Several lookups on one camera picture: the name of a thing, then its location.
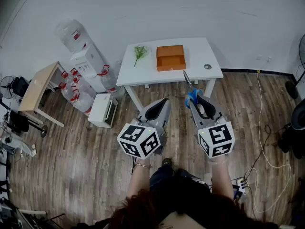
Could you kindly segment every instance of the white cube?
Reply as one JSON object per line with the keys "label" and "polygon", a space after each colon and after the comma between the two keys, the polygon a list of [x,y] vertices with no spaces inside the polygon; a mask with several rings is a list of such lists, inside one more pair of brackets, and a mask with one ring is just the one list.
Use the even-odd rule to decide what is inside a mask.
{"label": "white cube", "polygon": [[146,159],[160,145],[157,130],[152,127],[126,124],[117,140],[125,154]]}
{"label": "white cube", "polygon": [[231,122],[198,130],[198,143],[209,158],[230,153],[235,143]]}

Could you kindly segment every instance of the floor baseboard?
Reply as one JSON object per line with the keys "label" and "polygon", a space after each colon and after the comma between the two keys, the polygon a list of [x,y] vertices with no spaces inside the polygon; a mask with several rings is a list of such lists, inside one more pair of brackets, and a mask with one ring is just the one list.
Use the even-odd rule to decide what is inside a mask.
{"label": "floor baseboard", "polygon": [[[250,69],[221,69],[222,72],[237,72],[237,73],[257,73],[257,70],[250,70]],[[296,79],[293,74],[289,73],[283,73],[283,72],[277,72],[277,71],[265,71],[265,70],[260,70],[260,73],[262,74],[276,74],[276,75],[285,75],[289,76],[294,84],[296,84]]]}

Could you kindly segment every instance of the cable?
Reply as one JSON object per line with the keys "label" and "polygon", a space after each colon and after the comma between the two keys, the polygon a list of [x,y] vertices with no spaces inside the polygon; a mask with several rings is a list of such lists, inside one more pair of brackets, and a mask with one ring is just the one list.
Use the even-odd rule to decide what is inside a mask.
{"label": "cable", "polygon": [[232,179],[231,181],[236,181],[236,180],[238,180],[240,178],[244,178],[244,177],[235,178],[235,179]]}
{"label": "cable", "polygon": [[255,213],[254,213],[254,209],[253,209],[253,202],[252,202],[252,200],[253,200],[253,194],[252,194],[252,189],[249,187],[249,186],[247,186],[247,188],[249,188],[249,191],[250,191],[250,193],[251,193],[251,208],[252,208],[252,212],[253,212],[253,215],[254,215],[254,217],[255,217],[255,219],[257,220],[257,218],[256,218],[256,216],[255,216]]}
{"label": "cable", "polygon": [[249,175],[250,175],[250,173],[251,173],[251,171],[252,171],[253,169],[256,171],[256,186],[255,186],[255,192],[254,192],[253,203],[254,203],[254,207],[255,207],[255,210],[256,210],[257,213],[264,213],[264,212],[267,212],[268,210],[270,210],[270,209],[278,202],[278,200],[280,199],[281,195],[282,195],[282,194],[284,193],[284,191],[286,190],[286,188],[287,188],[287,186],[288,186],[288,183],[289,183],[289,181],[290,181],[290,178],[291,178],[291,166],[290,166],[290,164],[282,165],[282,166],[280,166],[280,167],[273,166],[273,165],[270,164],[268,158],[266,157],[266,155],[265,155],[265,153],[264,153],[265,144],[266,144],[267,139],[268,139],[269,136],[271,135],[271,132],[268,133],[268,137],[266,138],[266,140],[265,140],[265,142],[264,142],[264,146],[262,146],[260,126],[261,126],[261,113],[262,113],[262,109],[263,109],[263,96],[262,96],[262,88],[261,88],[261,85],[260,85],[259,79],[258,79],[258,73],[257,73],[257,81],[258,81],[258,86],[259,86],[260,95],[261,95],[261,110],[260,110],[260,112],[259,112],[259,123],[258,123],[259,143],[260,143],[260,146],[261,146],[261,148],[262,148],[261,153],[263,153],[265,159],[267,160],[268,164],[269,164],[271,167],[276,168],[276,169],[280,169],[280,168],[282,168],[282,167],[288,166],[288,167],[289,167],[289,171],[290,171],[289,179],[288,179],[287,184],[285,185],[283,191],[282,191],[282,192],[280,193],[280,195],[277,197],[277,199],[275,200],[275,202],[273,203],[273,205],[271,205],[271,206],[270,206],[268,209],[266,209],[265,211],[258,211],[257,208],[256,208],[256,204],[255,204],[255,198],[256,198],[256,192],[257,192],[257,185],[258,185],[258,172],[257,172],[257,170],[256,170],[255,168],[253,168],[253,167],[254,167],[256,161],[258,160],[259,156],[261,155],[261,153],[260,153],[260,155],[258,156],[258,158],[256,159],[256,161],[254,162],[254,165],[252,166],[252,168],[246,172],[246,174],[247,174],[247,173],[250,171],[249,174],[248,174],[248,176],[246,176],[246,174],[245,174],[245,177],[248,178]]}
{"label": "cable", "polygon": [[26,158],[25,159],[25,163],[27,164],[26,167],[28,167],[29,166],[29,162],[28,161],[29,161],[30,155],[26,155],[25,158]]}
{"label": "cable", "polygon": [[[260,138],[260,124],[258,125],[258,128],[259,128],[258,132],[259,132],[259,138]],[[256,160],[254,161],[252,167],[251,167],[251,168],[245,173],[245,175],[244,175],[244,178],[245,178],[246,181],[247,181],[247,178],[250,176],[251,171],[252,171],[253,167],[255,166],[256,162],[258,161],[259,157],[260,157],[260,156],[262,155],[262,153],[264,152],[264,148],[265,148],[265,145],[266,145],[266,142],[267,142],[268,138],[269,138],[271,135],[278,133],[280,130],[282,130],[282,129],[284,129],[284,128],[285,128],[285,127],[282,127],[282,128],[280,128],[280,129],[278,129],[276,132],[273,132],[273,133],[272,133],[272,132],[271,132],[270,126],[269,126],[268,124],[265,125],[265,132],[268,133],[268,136],[267,136],[267,138],[266,138],[265,141],[264,141],[264,145],[262,146],[262,144],[261,144],[261,146],[262,146],[262,151],[259,153],[258,157],[257,157]]]}
{"label": "cable", "polygon": [[297,76],[297,73],[298,73],[298,71],[299,71],[299,69],[300,69],[300,66],[303,66],[303,64],[300,64],[300,65],[298,66],[297,71],[296,71],[296,73],[295,73],[295,76],[296,76],[298,79],[300,79],[300,77]]}
{"label": "cable", "polygon": [[132,174],[133,174],[133,170],[134,170],[134,168],[135,168],[135,166],[136,166],[136,160],[137,160],[137,158],[135,158],[135,157],[133,157],[132,156]]}
{"label": "cable", "polygon": [[20,157],[19,159],[17,159],[17,160],[15,159],[15,164],[16,164],[19,160],[21,160],[21,157]]}

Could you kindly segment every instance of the fan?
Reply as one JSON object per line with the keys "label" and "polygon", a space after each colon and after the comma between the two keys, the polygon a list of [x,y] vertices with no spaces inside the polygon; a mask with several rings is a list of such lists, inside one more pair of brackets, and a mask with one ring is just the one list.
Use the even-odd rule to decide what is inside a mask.
{"label": "fan", "polygon": [[16,94],[13,92],[12,84],[15,78],[12,76],[5,76],[0,83],[0,92],[3,94],[3,97],[10,99],[13,98]]}
{"label": "fan", "polygon": [[304,68],[303,74],[299,77],[299,79],[297,80],[297,82],[295,84],[290,81],[286,82],[286,84],[285,84],[287,92],[293,99],[297,99],[297,97],[299,95],[297,92],[297,89],[296,89],[296,85],[298,85],[298,83],[301,81],[301,79],[303,78],[303,76],[305,74],[305,35],[300,40],[299,56],[300,56],[301,64],[297,68],[297,71],[295,74],[297,75],[297,72],[299,71],[300,66],[302,66]]}

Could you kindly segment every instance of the plastic water bottle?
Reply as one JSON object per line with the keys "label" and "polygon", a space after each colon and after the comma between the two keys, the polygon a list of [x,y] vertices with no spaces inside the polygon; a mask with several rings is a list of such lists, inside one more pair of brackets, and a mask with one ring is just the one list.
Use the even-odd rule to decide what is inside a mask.
{"label": "plastic water bottle", "polygon": [[78,89],[73,90],[74,97],[72,98],[73,107],[77,108],[85,115],[89,116],[94,99],[85,92],[79,92]]}
{"label": "plastic water bottle", "polygon": [[71,99],[73,98],[72,87],[62,82],[58,85],[58,87],[61,88],[61,94],[63,95],[63,97],[67,99],[69,103],[71,103]]}
{"label": "plastic water bottle", "polygon": [[68,74],[67,72],[63,71],[61,73],[61,76],[63,77],[67,85],[70,85],[73,82],[73,76]]}
{"label": "plastic water bottle", "polygon": [[89,83],[79,74],[73,79],[73,88],[78,88],[80,92],[86,92],[90,95],[90,97],[95,98],[96,92],[89,85]]}
{"label": "plastic water bottle", "polygon": [[101,77],[101,83],[106,88],[106,91],[109,93],[114,93],[117,91],[116,86],[116,77],[113,70],[109,67],[109,65],[104,65],[102,72],[97,74]]}
{"label": "plastic water bottle", "polygon": [[77,20],[65,19],[55,29],[55,35],[68,48],[70,52],[81,51],[85,46],[92,44],[84,26]]}

